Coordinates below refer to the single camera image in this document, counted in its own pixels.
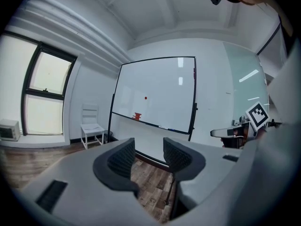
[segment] red object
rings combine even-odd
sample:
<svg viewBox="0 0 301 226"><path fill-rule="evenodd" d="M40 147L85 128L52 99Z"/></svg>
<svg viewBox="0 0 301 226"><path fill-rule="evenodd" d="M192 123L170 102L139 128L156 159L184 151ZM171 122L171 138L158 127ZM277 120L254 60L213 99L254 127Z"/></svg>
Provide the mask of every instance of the red object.
<svg viewBox="0 0 301 226"><path fill-rule="evenodd" d="M140 116L141 116L140 113L136 113L136 112L135 112L135 115L133 115L132 118L138 121L138 120L140 119Z"/></svg>

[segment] window sill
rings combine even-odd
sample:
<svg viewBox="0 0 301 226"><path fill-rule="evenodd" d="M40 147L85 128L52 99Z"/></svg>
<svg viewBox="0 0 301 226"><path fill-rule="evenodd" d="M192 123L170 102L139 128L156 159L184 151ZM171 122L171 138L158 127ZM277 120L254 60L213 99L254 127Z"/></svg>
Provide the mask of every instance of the window sill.
<svg viewBox="0 0 301 226"><path fill-rule="evenodd" d="M0 145L20 148L46 148L70 145L66 142L63 135L39 136L39 135L21 135L18 141L0 141Z"/></svg>

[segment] whiteboard frame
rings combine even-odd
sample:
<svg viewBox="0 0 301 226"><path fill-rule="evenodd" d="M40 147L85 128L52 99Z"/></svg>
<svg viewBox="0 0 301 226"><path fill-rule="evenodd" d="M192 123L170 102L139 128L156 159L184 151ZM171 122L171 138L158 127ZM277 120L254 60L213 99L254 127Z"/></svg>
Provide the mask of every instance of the whiteboard frame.
<svg viewBox="0 0 301 226"><path fill-rule="evenodd" d="M193 104L192 104L192 111L191 111L191 119L190 119L190 125L189 125L189 129L188 129L188 132L185 132L185 131L180 131L180 130L174 130L174 129L166 129L166 128L162 128L161 126L159 125L155 125L155 124L151 124L151 123L148 123L148 122L145 122L145 121L138 121L136 119L133 119L131 117L127 117L125 115L121 115L119 113L116 113L116 112L113 112L113 104L114 104L114 97L115 97L115 94L116 94L116 89L117 89L117 86L118 86L118 81L119 81L119 76L120 76L120 72L121 72L121 69L124 65L128 65L128 64L133 64L133 63L137 63L137 62L142 62L142 61L149 61L149 60L155 60L155 59L165 59L165 58L193 58L194 59L194 92L193 92ZM116 82L116 87L115 87L115 92L114 92L114 95L113 95L113 98L112 98L112 104L111 104L111 111L110 111L110 118L109 118L109 124L111 122L111 114L116 114L116 115L119 115L119 116L122 116L122 117L125 117L125 118L128 118L128 119L131 119L131 120L134 120L134 121L138 121L138 122L141 122L143 124L146 124L146 125L149 125L149 126L153 126L153 127L157 127L157 128L160 128L160 129L165 129L165 130L169 130L169 131L173 131L173 132L177 132L177 133L181 133L181 134L185 134L185 135L189 135L189 140L191 138L191 135L192 135L192 131L193 131L193 125L194 125L194 120L195 120L195 115L196 115L196 90L197 90L197 59L195 56L172 56L172 57L159 57L159 58L150 58L150 59L144 59L144 60L138 60L138 61L133 61L133 62L129 62L129 63L125 63L125 64L122 64L121 67L120 67L120 71L119 71L119 75L118 75L118 79L117 79L117 82Z"/></svg>

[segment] white chair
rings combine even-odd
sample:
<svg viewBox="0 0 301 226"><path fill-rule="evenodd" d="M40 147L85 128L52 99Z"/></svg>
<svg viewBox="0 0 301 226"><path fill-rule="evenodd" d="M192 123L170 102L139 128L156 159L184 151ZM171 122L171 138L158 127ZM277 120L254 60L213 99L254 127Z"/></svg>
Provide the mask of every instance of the white chair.
<svg viewBox="0 0 301 226"><path fill-rule="evenodd" d="M98 105L88 105L88 104L83 104L82 105L82 110L81 110L81 135L83 136L83 133L85 134L85 142L82 139L82 136L80 137L80 140L82 144L84 145L85 149L88 149L88 145L98 142L100 145L103 144L103 137L104 137L104 128L102 128L100 125L97 123L97 118L98 118ZM95 141L88 142L87 136L88 135L92 136L94 135ZM98 140L96 137L97 135L102 134L102 142Z"/></svg>

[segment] wooden floor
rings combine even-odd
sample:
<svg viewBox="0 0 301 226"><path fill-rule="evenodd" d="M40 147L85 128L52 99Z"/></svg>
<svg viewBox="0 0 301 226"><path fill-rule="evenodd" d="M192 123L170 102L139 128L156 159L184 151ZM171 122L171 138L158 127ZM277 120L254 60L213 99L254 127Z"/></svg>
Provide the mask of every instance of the wooden floor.
<svg viewBox="0 0 301 226"><path fill-rule="evenodd" d="M82 143L57 148L12 148L0 146L2 173L13 188L22 188L60 158L84 150ZM160 223L169 219L174 188L169 205L165 206L172 174L135 159L131 180L139 185L138 201Z"/></svg>

